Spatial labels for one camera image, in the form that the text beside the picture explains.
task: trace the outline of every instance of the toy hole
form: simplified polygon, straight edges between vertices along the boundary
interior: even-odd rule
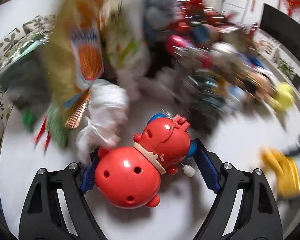
[[[109,173],[109,171],[105,171],[105,172],[103,172],[103,176],[105,176],[106,178],[109,178],[109,176],[110,176],[110,173]]]
[[[147,129],[147,130],[146,130],[146,135],[147,135],[149,138],[151,138],[151,137],[152,137],[152,133],[150,132],[150,130],[149,130],[149,129]]]
[[[139,174],[141,173],[142,169],[140,167],[135,167],[134,168],[134,173]]]
[[[129,197],[127,197],[127,201],[128,201],[128,202],[132,202],[132,201],[134,201],[134,197],[133,197],[133,196],[129,196]]]

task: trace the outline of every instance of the snack bag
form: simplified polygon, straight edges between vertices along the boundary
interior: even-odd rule
[[[67,127],[75,128],[68,122],[76,112],[71,107],[87,100],[83,95],[104,70],[99,35],[101,5],[102,0],[65,0],[45,48],[52,98]]]

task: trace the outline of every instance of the sofa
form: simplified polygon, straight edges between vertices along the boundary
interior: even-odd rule
[[[55,26],[55,21],[55,15],[47,15],[45,17],[37,15],[32,20],[24,23],[22,27],[16,27],[4,36],[0,40],[0,68],[10,55],[31,38],[32,34],[36,32],[51,32]],[[0,148],[11,109],[12,103],[5,98],[0,87]]]

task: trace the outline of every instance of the red plastic toy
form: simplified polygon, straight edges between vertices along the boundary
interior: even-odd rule
[[[192,157],[196,151],[196,144],[186,131],[189,126],[180,115],[170,119],[156,114],[142,134],[134,135],[133,147],[110,151],[100,148],[95,182],[107,200],[127,209],[157,206],[160,175],[177,173],[176,164]],[[184,165],[183,170],[189,177],[195,173],[188,165]]]

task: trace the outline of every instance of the white plastic bag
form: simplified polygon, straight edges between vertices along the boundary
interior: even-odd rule
[[[79,158],[85,164],[90,162],[89,153],[96,147],[118,144],[118,126],[127,121],[129,109],[127,92],[104,79],[97,80],[89,92],[87,126],[78,133],[76,140]]]

